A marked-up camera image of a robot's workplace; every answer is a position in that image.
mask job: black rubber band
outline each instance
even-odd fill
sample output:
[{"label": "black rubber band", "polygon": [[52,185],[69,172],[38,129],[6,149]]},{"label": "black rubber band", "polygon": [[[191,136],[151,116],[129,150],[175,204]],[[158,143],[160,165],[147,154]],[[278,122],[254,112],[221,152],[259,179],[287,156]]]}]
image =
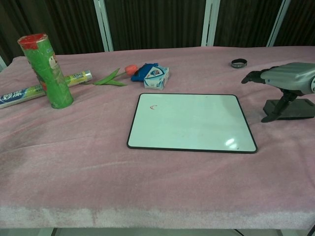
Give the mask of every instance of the black rubber band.
[{"label": "black rubber band", "polygon": [[243,58],[238,58],[238,59],[231,61],[231,66],[233,68],[236,68],[236,69],[243,68],[246,65],[247,65],[247,60],[245,60]]}]

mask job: table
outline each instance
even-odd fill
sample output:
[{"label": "table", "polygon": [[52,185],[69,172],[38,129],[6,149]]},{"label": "table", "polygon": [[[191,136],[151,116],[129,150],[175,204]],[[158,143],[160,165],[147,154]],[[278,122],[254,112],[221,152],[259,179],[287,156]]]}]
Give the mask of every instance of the table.
[{"label": "table", "polygon": [[[245,58],[234,69],[229,62]],[[315,119],[263,124],[274,87],[241,84],[253,70],[315,62],[315,47],[196,47],[57,56],[65,75],[118,67],[170,67],[163,91],[127,76],[125,87],[79,85],[68,108],[46,97],[0,110],[0,227],[307,229],[315,222]],[[0,73],[0,93],[37,84],[25,57]],[[258,152],[128,149],[139,94],[238,96]],[[315,102],[314,95],[305,96]]]}]

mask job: green cylindrical can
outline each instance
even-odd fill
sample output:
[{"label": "green cylindrical can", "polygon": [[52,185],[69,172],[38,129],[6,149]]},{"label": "green cylindrical can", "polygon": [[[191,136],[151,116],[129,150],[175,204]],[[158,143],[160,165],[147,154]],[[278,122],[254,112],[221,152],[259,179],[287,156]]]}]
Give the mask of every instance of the green cylindrical can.
[{"label": "green cylindrical can", "polygon": [[73,98],[48,36],[44,33],[23,36],[18,43],[35,71],[51,106],[61,109],[71,105]]}]

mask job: dark curtain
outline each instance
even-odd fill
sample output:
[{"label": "dark curtain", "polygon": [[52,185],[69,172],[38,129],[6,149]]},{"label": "dark curtain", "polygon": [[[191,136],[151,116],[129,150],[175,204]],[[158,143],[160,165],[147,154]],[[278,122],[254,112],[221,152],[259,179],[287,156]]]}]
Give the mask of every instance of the dark curtain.
[{"label": "dark curtain", "polygon": [[0,0],[0,55],[22,56],[17,40],[46,33],[56,54],[103,52],[93,0]]},{"label": "dark curtain", "polygon": [[291,0],[274,46],[315,46],[315,0]]},{"label": "dark curtain", "polygon": [[105,0],[114,50],[200,46],[205,0]]},{"label": "dark curtain", "polygon": [[215,46],[265,47],[282,0],[221,0]]}]

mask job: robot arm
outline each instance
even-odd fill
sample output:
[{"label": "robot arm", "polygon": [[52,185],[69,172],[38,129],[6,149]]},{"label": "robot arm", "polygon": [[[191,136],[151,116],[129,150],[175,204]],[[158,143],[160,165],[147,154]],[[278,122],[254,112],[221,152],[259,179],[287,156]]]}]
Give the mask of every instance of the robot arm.
[{"label": "robot arm", "polygon": [[263,123],[271,122],[278,119],[297,96],[315,93],[315,63],[295,62],[252,71],[242,80],[242,84],[249,81],[268,84],[283,92],[274,111],[261,120]]}]

